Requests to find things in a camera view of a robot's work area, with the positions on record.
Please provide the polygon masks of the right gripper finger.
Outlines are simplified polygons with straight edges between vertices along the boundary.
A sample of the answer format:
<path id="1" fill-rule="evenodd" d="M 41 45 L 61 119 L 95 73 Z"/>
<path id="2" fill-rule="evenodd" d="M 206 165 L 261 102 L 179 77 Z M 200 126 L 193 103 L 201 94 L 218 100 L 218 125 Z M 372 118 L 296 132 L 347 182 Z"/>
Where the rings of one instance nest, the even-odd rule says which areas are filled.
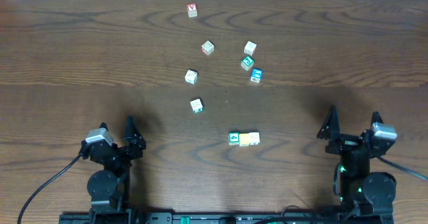
<path id="1" fill-rule="evenodd" d="M 383 119 L 381 118 L 381 115 L 379 112 L 373 112 L 371 117 L 371 124 L 379 123 L 383 124 Z"/>
<path id="2" fill-rule="evenodd" d="M 340 134 L 338 113 L 335 105 L 330 107 L 327 117 L 316 137 L 322 140 L 333 140 Z"/>

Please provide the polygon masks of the wooden block teal side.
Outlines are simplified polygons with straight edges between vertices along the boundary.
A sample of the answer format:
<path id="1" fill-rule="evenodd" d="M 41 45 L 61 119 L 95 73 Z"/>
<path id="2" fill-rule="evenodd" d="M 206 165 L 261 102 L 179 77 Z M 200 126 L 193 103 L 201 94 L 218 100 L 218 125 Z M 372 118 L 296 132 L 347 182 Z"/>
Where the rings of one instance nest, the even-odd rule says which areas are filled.
<path id="1" fill-rule="evenodd" d="M 249 133 L 249 144 L 250 145 L 258 145 L 259 143 L 260 143 L 259 132 L 250 132 Z"/>

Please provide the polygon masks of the yellow wooden block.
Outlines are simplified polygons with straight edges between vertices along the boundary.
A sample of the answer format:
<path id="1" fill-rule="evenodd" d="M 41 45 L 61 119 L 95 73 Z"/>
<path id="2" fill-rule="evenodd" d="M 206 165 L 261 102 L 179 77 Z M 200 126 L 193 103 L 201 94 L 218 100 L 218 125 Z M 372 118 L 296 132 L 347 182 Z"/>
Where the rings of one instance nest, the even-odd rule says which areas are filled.
<path id="1" fill-rule="evenodd" d="M 240 133 L 239 134 L 239 145 L 240 146 L 249 146 L 251 143 L 251 136 L 249 133 Z"/>

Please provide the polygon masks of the green number 4 block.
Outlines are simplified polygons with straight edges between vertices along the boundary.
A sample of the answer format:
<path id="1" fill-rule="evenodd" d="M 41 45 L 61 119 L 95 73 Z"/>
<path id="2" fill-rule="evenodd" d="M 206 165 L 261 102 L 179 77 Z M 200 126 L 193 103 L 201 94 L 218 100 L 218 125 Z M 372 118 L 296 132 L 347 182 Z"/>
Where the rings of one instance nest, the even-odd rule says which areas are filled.
<path id="1" fill-rule="evenodd" d="M 229 145 L 239 145 L 240 139 L 239 139 L 239 133 L 238 132 L 230 132 L 228 135 L 229 139 Z"/>

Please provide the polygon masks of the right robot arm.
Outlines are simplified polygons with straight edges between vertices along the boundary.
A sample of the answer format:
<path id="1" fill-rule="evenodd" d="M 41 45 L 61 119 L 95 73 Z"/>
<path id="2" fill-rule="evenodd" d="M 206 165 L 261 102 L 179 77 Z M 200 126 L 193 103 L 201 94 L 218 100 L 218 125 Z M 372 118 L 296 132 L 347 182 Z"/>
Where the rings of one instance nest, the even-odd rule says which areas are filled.
<path id="1" fill-rule="evenodd" d="M 389 173 L 371 172 L 370 160 L 386 154 L 397 139 L 394 126 L 372 113 L 370 128 L 353 136 L 340 131 L 336 106 L 331 106 L 317 138 L 327 140 L 325 151 L 340 156 L 336 171 L 340 188 L 335 189 L 344 207 L 344 216 L 385 216 L 393 213 L 397 182 Z"/>

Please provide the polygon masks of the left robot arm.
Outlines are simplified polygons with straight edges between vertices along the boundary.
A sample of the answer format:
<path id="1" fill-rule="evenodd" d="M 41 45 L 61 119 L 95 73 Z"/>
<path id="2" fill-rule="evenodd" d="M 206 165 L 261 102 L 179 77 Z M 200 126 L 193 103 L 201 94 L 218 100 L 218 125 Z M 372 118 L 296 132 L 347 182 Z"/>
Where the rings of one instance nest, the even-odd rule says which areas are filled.
<path id="1" fill-rule="evenodd" d="M 128 206 L 131 161 L 143 156 L 146 141 L 134 124 L 126 120 L 123 140 L 128 144 L 119 147 L 114 143 L 106 123 L 89 131 L 81 143 L 79 153 L 84 160 L 101 164 L 103 169 L 94 173 L 87 184 L 91 206 L 95 213 L 118 213 Z"/>

